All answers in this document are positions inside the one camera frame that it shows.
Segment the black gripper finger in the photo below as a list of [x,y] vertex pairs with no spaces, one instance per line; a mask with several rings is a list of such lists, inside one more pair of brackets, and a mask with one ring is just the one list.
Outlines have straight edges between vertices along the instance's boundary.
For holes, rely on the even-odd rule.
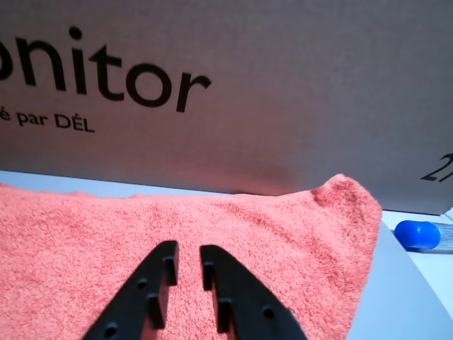
[[165,328],[169,289],[178,280],[178,243],[154,247],[117,291],[85,339],[157,339]]
[[305,339],[292,312],[239,260],[200,247],[203,289],[212,293],[217,332],[228,339]]

